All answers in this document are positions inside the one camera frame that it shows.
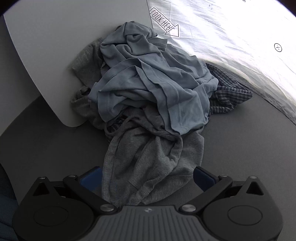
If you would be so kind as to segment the grey sweatshirt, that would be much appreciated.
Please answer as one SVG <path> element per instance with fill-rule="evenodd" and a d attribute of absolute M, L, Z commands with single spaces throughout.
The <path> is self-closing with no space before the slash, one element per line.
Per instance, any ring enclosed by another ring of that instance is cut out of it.
<path fill-rule="evenodd" d="M 151 105 L 129 108 L 105 123 L 88 99 L 108 69 L 99 49 L 101 42 L 97 39 L 87 45 L 73 61 L 72 70 L 83 85 L 71 100 L 72 109 L 103 130 L 109 140 L 101 196 L 116 207 L 158 202 L 192 180 L 203 158 L 201 129 L 172 135 Z"/>

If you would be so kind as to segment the light blue t-shirt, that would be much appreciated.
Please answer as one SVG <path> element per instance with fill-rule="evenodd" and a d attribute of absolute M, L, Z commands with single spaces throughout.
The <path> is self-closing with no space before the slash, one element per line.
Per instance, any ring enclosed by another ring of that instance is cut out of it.
<path fill-rule="evenodd" d="M 129 106 L 154 103 L 170 133 L 183 135 L 208 122 L 218 80 L 202 60 L 137 22 L 124 23 L 99 49 L 109 69 L 88 98 L 104 121 Z"/>

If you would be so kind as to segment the blue plaid shirt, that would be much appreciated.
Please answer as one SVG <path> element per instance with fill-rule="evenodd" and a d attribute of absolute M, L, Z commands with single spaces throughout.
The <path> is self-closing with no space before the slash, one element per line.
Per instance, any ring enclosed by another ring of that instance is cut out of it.
<path fill-rule="evenodd" d="M 219 81 L 216 91 L 213 92 L 209 99 L 209 115 L 228 113 L 237 105 L 253 97 L 252 91 L 246 89 L 223 70 L 208 63 L 206 65 L 210 73 Z"/>

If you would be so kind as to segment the white printed plastic curtain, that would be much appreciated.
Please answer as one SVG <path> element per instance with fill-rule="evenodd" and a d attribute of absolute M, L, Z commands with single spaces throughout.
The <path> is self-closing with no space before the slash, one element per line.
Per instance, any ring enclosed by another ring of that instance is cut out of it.
<path fill-rule="evenodd" d="M 279 1 L 149 1 L 168 41 L 241 76 L 295 121 L 295 16 Z"/>

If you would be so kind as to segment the white board panel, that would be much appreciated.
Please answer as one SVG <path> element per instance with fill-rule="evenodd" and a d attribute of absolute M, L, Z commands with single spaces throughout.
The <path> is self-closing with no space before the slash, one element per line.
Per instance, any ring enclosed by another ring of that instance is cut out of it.
<path fill-rule="evenodd" d="M 81 87 L 71 71 L 78 53 L 125 22 L 152 26 L 147 1 L 18 1 L 4 20 L 33 83 L 69 127 L 84 121 L 70 106 Z"/>

